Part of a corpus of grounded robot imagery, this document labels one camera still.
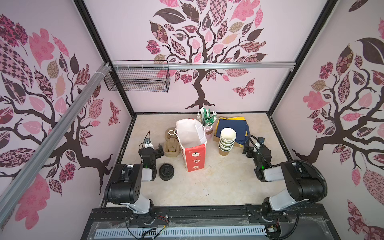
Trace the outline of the black coffee cup lid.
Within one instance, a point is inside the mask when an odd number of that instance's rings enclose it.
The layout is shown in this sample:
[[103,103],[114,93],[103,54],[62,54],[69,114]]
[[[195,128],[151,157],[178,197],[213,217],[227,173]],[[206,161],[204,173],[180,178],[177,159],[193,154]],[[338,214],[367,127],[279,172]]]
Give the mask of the black coffee cup lid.
[[174,177],[175,169],[171,164],[165,163],[159,168],[159,176],[163,181],[169,181]]

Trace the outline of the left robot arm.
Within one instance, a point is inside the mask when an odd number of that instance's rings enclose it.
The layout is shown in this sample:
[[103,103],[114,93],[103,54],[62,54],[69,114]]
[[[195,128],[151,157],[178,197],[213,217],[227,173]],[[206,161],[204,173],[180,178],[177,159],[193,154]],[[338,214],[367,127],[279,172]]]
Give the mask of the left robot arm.
[[141,194],[142,182],[152,182],[157,175],[157,159],[164,155],[163,147],[155,150],[145,144],[139,150],[140,164],[117,164],[107,184],[104,206],[108,203],[125,206],[137,215],[154,216],[153,201]]

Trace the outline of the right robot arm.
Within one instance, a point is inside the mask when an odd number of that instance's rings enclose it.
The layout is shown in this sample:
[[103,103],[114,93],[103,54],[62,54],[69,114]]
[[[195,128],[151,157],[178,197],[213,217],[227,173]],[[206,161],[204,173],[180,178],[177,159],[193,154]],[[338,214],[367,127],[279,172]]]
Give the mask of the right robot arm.
[[254,172],[259,181],[285,182],[285,189],[265,198],[262,203],[261,215],[269,221],[278,212],[298,208],[302,204],[317,203],[328,194],[325,177],[306,161],[291,160],[273,165],[271,151],[265,146],[245,146],[243,154],[253,159]]

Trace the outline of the brown cardboard cup carrier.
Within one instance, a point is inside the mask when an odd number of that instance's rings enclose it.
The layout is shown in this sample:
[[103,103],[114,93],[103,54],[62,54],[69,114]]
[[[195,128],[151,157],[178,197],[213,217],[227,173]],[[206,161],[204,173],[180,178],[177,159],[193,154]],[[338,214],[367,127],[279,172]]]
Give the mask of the brown cardboard cup carrier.
[[165,133],[164,155],[169,158],[177,157],[180,152],[180,143],[174,129],[169,128]]

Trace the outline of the stack of green paper cups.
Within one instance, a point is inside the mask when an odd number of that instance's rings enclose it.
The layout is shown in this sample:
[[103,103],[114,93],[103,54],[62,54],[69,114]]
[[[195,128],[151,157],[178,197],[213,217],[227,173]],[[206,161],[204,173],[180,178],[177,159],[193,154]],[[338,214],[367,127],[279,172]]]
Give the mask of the stack of green paper cups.
[[234,147],[237,133],[234,129],[224,128],[220,132],[219,141],[219,154],[221,156],[227,156],[231,149]]

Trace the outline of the red white paper gift bag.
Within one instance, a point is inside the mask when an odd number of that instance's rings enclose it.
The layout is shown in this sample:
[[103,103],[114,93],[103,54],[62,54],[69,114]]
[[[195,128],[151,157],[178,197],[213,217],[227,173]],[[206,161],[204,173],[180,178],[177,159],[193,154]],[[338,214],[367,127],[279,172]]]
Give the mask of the red white paper gift bag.
[[182,119],[176,122],[175,130],[187,172],[204,169],[207,148],[204,126],[196,119]]

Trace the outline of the pink cup of straws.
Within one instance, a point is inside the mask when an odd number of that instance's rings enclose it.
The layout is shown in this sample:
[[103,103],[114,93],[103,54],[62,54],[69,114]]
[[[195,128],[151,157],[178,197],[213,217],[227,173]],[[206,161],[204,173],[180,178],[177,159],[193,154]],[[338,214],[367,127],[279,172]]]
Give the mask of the pink cup of straws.
[[214,123],[217,119],[217,112],[201,107],[198,115],[198,121],[203,125],[206,138],[209,140],[213,136]]

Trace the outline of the aluminium crossbar back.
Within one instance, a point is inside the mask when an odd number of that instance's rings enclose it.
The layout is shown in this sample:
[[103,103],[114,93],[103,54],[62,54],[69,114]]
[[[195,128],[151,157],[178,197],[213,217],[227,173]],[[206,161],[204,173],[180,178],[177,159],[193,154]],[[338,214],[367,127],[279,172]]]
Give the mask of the aluminium crossbar back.
[[257,62],[257,63],[184,63],[184,64],[133,64],[131,62],[113,63],[112,66],[116,69],[149,69],[157,68],[161,70],[227,70],[227,69],[294,69],[294,62]]

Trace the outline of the aluminium bar left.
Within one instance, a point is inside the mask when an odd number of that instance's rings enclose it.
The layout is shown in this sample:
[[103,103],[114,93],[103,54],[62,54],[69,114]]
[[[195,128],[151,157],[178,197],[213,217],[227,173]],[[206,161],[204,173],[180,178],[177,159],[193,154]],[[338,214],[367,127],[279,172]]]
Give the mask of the aluminium bar left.
[[1,224],[3,224],[11,214],[19,199],[26,192],[27,188],[31,185],[53,150],[55,150],[70,125],[79,115],[81,108],[85,106],[89,97],[110,70],[110,63],[103,63],[98,68],[98,70],[91,77],[91,82],[83,88],[82,93],[79,94],[79,96],[74,100],[69,109],[53,128],[52,133],[47,136],[47,138],[33,154],[32,158],[26,163],[20,173],[14,178],[5,192],[1,195]]

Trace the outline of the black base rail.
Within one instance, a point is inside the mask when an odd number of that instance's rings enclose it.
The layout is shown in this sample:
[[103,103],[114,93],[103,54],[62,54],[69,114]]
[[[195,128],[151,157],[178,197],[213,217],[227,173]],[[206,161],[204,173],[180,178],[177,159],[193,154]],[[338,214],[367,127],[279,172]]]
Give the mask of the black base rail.
[[161,240],[337,240],[337,233],[321,204],[281,211],[269,221],[260,205],[155,207],[155,215],[137,215],[127,208],[93,209],[82,234],[93,240],[97,229],[264,226],[266,236],[197,237]]

